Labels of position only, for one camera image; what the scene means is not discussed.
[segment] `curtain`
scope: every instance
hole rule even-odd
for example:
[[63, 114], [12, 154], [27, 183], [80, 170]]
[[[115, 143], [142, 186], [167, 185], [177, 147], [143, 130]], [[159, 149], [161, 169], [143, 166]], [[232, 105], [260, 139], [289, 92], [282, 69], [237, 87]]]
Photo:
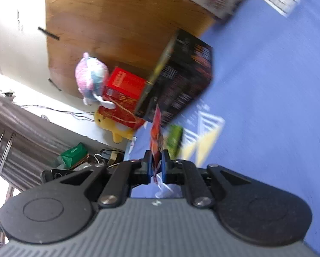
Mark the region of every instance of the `curtain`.
[[58, 126], [46, 127], [46, 122], [0, 96], [0, 136], [5, 130], [0, 159], [12, 132], [16, 133], [1, 176], [21, 191], [41, 184], [41, 172], [51, 169], [54, 159], [73, 146], [61, 139], [62, 128], [49, 133], [49, 126]]

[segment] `white wall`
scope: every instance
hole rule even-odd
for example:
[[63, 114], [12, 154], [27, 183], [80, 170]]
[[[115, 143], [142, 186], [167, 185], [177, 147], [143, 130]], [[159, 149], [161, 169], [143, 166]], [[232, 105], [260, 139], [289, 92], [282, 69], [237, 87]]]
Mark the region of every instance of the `white wall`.
[[48, 82], [46, 36], [39, 26], [46, 28], [45, 0], [0, 0], [1, 73], [67, 105], [94, 109]]
[[[0, 74], [0, 90], [5, 92], [9, 89], [15, 91], [16, 97], [14, 98], [14, 103], [16, 103], [17, 105], [41, 105], [62, 111], [82, 112], [82, 110], [76, 109], [72, 106], [64, 104], [63, 102], [50, 98]], [[126, 139], [124, 139], [123, 142], [116, 144], [112, 140], [111, 132], [101, 129], [94, 122], [84, 120], [80, 121], [75, 119], [70, 114], [60, 113], [48, 109], [41, 109], [38, 107], [30, 107], [26, 108], [26, 110], [39, 117], [41, 117], [41, 115], [46, 115], [50, 122], [73, 131], [77, 134], [80, 134], [83, 137], [88, 137], [89, 139], [96, 140], [113, 148], [125, 150], [127, 143]], [[90, 143], [89, 140], [85, 140], [84, 138], [82, 139], [82, 142]]]

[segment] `yellow stuffed animal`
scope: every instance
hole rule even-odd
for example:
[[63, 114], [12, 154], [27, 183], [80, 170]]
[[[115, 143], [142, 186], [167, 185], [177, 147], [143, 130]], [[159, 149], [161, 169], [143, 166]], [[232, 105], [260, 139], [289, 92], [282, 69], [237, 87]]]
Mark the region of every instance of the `yellow stuffed animal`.
[[102, 129], [107, 129], [112, 132], [112, 139], [115, 143], [122, 142], [123, 137], [131, 140], [134, 135], [134, 131], [130, 127], [115, 122], [99, 114], [98, 111], [94, 113], [94, 121]]

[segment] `cardboard box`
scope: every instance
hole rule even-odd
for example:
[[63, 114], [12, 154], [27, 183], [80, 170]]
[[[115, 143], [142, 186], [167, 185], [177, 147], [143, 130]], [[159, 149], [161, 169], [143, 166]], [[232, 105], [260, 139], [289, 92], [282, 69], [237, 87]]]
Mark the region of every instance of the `cardboard box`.
[[103, 99], [116, 104], [115, 109], [100, 106], [98, 112], [116, 122], [137, 130], [145, 122], [133, 113], [146, 81], [116, 67], [103, 90]]
[[148, 80], [135, 114], [152, 122], [159, 105], [164, 126], [207, 88], [212, 80], [212, 47], [179, 29]]

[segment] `blue surface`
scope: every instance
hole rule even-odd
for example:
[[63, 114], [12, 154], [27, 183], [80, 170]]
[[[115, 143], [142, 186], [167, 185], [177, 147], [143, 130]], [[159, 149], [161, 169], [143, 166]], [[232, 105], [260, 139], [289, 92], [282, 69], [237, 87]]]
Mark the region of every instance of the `blue surface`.
[[[288, 18], [246, 0], [202, 40], [214, 48], [214, 80], [176, 122], [197, 132], [198, 110], [221, 116], [225, 127], [204, 166], [218, 163], [306, 200], [313, 222], [305, 241], [320, 254], [320, 0], [301, 0]], [[149, 130], [137, 132], [131, 159], [149, 148]]]

